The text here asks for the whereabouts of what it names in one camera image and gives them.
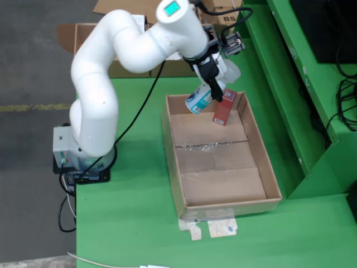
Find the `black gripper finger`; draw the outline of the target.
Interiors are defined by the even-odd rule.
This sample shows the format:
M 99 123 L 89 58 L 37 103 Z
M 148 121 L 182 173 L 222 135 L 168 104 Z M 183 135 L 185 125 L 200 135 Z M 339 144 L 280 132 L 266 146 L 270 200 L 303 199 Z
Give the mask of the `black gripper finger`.
M 223 90 L 226 84 L 221 79 L 212 78 L 209 81 L 209 87 L 211 89 L 211 98 L 217 102 L 223 101 Z

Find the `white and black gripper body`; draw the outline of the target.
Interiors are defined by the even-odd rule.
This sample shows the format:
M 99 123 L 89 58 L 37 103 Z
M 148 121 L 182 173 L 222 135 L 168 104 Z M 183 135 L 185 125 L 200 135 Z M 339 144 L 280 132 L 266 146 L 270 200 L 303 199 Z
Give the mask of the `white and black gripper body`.
M 217 76 L 220 72 L 218 61 L 221 57 L 218 46 L 209 47 L 200 58 L 182 57 L 203 83 L 218 84 Z

